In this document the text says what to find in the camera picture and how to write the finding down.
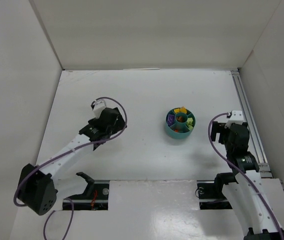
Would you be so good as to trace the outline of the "dark purple lego brick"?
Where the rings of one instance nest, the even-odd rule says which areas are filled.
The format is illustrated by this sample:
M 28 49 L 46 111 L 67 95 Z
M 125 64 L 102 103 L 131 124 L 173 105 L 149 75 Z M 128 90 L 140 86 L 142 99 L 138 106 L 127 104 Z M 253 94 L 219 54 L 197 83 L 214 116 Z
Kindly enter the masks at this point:
M 173 114 L 167 115 L 167 125 L 170 127 L 175 123 L 175 116 Z

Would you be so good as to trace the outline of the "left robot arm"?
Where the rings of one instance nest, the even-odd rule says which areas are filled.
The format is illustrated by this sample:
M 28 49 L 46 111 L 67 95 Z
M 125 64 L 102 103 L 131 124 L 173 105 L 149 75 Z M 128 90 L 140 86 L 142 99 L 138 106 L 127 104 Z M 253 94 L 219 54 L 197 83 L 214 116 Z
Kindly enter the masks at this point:
M 55 156 L 40 165 L 29 163 L 23 167 L 13 200 L 20 201 L 19 207 L 29 207 L 42 216 L 53 208 L 57 199 L 89 197 L 94 189 L 93 178 L 82 171 L 71 178 L 63 178 L 63 175 L 100 145 L 120 136 L 126 127 L 124 110 L 103 108 Z

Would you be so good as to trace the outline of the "brown lego brick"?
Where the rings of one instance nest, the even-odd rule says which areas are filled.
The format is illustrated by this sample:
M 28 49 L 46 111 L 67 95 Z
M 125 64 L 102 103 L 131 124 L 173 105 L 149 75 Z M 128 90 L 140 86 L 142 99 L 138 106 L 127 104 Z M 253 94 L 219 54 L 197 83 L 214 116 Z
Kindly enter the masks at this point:
M 182 116 L 177 117 L 176 120 L 178 122 L 180 122 L 180 123 L 184 123 L 185 122 L 185 119 Z

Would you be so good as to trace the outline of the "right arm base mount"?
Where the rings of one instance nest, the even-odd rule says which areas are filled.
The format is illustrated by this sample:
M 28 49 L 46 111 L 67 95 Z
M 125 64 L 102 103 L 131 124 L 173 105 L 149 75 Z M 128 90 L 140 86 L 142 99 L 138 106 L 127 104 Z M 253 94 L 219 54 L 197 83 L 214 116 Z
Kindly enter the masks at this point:
M 230 193 L 232 200 L 229 201 L 222 190 L 223 187 L 229 189 L 231 184 L 235 185 Z M 247 200 L 233 172 L 219 173 L 214 180 L 198 180 L 195 195 L 199 199 L 200 210 L 230 210 L 233 208 L 233 203 L 245 210 L 248 207 Z

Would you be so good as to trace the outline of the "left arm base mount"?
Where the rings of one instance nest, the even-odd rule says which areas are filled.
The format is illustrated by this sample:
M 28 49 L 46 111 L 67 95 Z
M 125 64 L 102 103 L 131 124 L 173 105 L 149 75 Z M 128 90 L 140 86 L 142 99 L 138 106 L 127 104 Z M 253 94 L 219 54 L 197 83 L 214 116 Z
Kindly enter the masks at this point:
M 68 198 L 72 200 L 75 211 L 107 211 L 109 199 L 109 180 L 94 180 L 89 175 L 78 172 L 78 178 L 86 183 L 84 190 Z

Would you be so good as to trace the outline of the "yellow black striped lego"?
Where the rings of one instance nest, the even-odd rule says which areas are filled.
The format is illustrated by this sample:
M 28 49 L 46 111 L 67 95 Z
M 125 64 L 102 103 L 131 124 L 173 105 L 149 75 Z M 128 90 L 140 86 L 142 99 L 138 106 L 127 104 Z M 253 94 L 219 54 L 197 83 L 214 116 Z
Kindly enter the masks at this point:
M 180 112 L 182 112 L 182 113 L 185 113 L 185 114 L 186 114 L 186 113 L 187 113 L 187 109 L 186 109 L 185 107 L 181 107 L 181 108 L 180 108 Z

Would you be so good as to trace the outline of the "green 2x4 lego brick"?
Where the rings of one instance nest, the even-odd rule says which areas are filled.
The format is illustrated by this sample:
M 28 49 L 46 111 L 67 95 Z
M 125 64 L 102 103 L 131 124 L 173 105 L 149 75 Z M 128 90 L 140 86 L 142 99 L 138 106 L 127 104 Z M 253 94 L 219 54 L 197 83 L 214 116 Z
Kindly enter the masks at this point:
M 189 118 L 187 119 L 186 125 L 187 125 L 187 126 L 192 126 L 192 125 L 193 125 L 193 122 L 194 122 L 193 118 L 192 118 L 192 117 L 189 117 Z

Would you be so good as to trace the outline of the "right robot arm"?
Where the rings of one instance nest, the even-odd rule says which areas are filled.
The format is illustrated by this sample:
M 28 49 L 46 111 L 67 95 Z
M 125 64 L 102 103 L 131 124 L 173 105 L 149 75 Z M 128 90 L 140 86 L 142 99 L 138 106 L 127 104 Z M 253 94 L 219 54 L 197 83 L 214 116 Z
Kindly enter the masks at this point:
M 226 197 L 241 225 L 246 240 L 284 240 L 284 230 L 277 220 L 263 189 L 259 165 L 249 152 L 247 123 L 227 124 L 211 121 L 209 141 L 224 145 L 222 157 L 231 168 L 219 173 L 215 185 Z

